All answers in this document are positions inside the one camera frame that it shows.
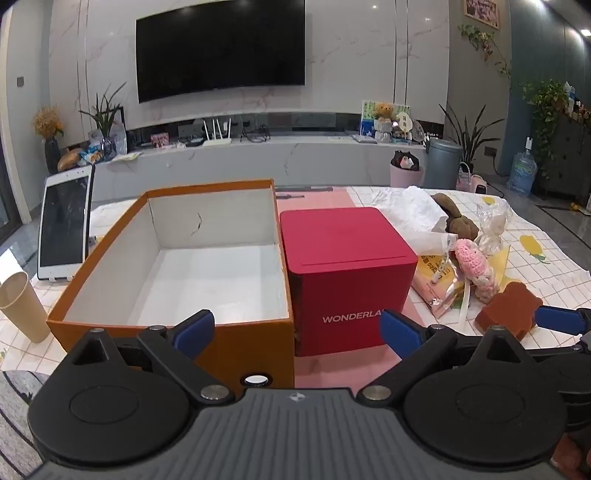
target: red box lid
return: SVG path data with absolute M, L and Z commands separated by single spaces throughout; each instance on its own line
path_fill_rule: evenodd
M 289 210 L 280 215 L 287 267 L 303 275 L 415 263 L 417 256 L 375 208 Z

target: marble tv cabinet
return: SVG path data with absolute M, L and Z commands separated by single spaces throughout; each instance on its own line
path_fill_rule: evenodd
M 148 150 L 137 160 L 98 164 L 92 201 L 113 202 L 177 185 L 268 178 L 276 186 L 386 186 L 397 150 L 411 151 L 426 166 L 420 145 L 360 144 L 345 136 L 283 136 L 263 143 L 233 139 L 217 147 Z

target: blue gripper pad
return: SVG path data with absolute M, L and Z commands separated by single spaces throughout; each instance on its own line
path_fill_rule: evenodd
M 213 340 L 215 320 L 209 310 L 201 310 L 170 329 L 173 346 L 191 360 Z
M 379 334 L 382 340 L 403 360 L 423 344 L 421 330 L 424 330 L 424 327 L 401 313 L 384 310 L 379 318 Z
M 535 311 L 535 323 L 539 327 L 555 330 L 556 332 L 579 335 L 585 333 L 587 324 L 576 310 L 558 307 L 539 307 Z

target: orange box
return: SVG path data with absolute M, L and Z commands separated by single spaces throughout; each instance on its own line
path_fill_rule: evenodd
M 264 373 L 294 386 L 294 326 L 272 180 L 144 193 L 88 256 L 48 317 L 69 351 L 93 327 L 113 337 L 216 319 L 196 363 L 242 391 Z

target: tablet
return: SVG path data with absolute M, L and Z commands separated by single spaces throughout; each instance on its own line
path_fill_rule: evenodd
M 71 278 L 88 255 L 93 165 L 49 177 L 39 225 L 37 276 Z

